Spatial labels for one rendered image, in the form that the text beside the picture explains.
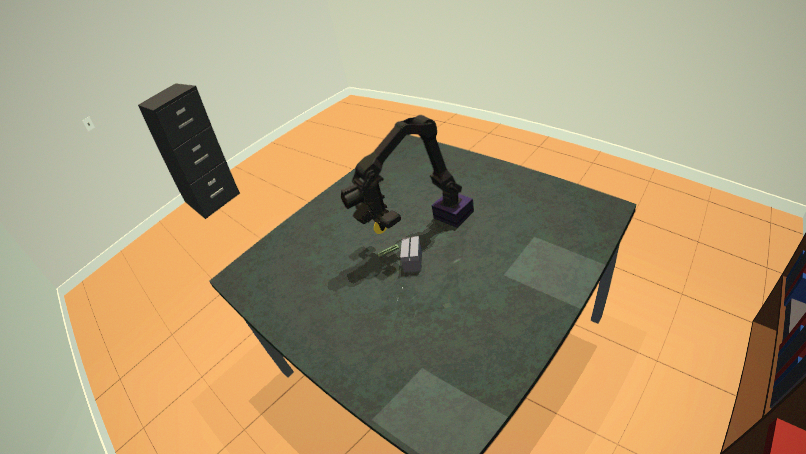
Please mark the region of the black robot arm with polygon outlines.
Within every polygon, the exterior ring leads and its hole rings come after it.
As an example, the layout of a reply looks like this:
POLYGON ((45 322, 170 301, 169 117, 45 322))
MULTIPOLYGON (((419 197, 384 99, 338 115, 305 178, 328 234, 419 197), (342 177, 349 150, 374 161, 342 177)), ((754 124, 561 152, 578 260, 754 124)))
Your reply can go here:
POLYGON ((382 165, 394 148, 408 134, 419 134, 424 141, 434 169, 433 175, 430 176, 432 183, 443 190, 441 205, 455 208, 459 204, 462 198, 458 197, 458 193, 462 190, 462 187, 455 183, 454 178, 446 169, 436 139, 437 133, 436 122, 422 114, 407 118, 404 121, 395 122, 394 127, 383 138, 376 150, 357 163, 352 179, 354 185, 341 191, 341 199, 348 209, 362 203, 352 215, 357 221, 366 224, 375 215, 376 210, 368 202, 367 204, 364 202, 364 197, 368 200, 373 200, 381 195, 378 182, 384 180, 382 176, 379 176, 382 165), (364 182, 361 182, 360 178, 364 182))

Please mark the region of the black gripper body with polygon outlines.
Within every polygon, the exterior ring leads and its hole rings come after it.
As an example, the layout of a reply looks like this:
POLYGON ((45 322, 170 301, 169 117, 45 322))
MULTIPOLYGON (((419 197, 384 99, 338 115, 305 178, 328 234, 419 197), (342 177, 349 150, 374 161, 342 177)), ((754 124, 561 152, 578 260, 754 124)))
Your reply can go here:
POLYGON ((376 210, 376 213, 374 213, 374 214, 377 216, 377 219, 380 220, 381 224, 384 227, 391 228, 396 223, 401 221, 401 216, 400 216, 400 214, 396 213, 395 211, 392 211, 392 210, 388 211, 386 209, 387 205, 384 204, 384 202, 383 202, 384 198, 385 198, 385 196, 383 194, 381 194, 378 198, 373 199, 373 200, 368 200, 368 199, 366 199, 364 197, 364 202, 366 204, 368 202, 371 206, 374 207, 374 209, 376 210))

